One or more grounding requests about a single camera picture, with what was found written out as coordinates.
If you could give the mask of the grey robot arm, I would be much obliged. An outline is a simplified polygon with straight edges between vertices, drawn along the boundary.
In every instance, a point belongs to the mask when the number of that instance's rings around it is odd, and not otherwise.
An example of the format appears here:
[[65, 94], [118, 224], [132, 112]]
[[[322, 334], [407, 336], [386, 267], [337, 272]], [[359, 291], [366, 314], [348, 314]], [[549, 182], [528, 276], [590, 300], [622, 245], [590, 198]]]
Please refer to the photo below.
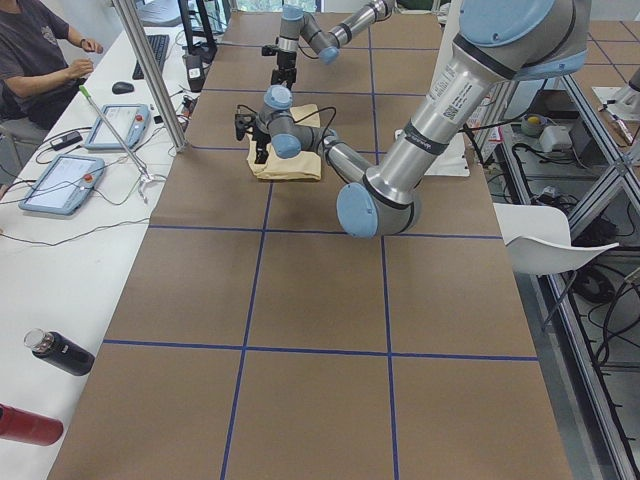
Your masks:
[[336, 202], [346, 233], [371, 238], [410, 229], [421, 210], [416, 187], [495, 84], [570, 74], [587, 57], [588, 1], [475, 0], [457, 11], [451, 60], [380, 164], [329, 128], [296, 123], [292, 92], [279, 82], [260, 111], [236, 115], [237, 138], [251, 136], [260, 164], [269, 148], [283, 159], [307, 151], [325, 160], [346, 183]]
[[297, 78], [297, 52], [299, 41], [304, 40], [317, 57], [331, 64], [340, 49], [369, 26], [387, 20], [393, 12], [393, 1], [369, 1], [351, 16], [328, 31], [321, 29], [313, 14], [302, 7], [284, 4], [280, 31], [275, 45], [264, 45], [262, 56], [275, 56], [276, 68], [271, 74], [271, 85], [285, 85], [291, 89]]

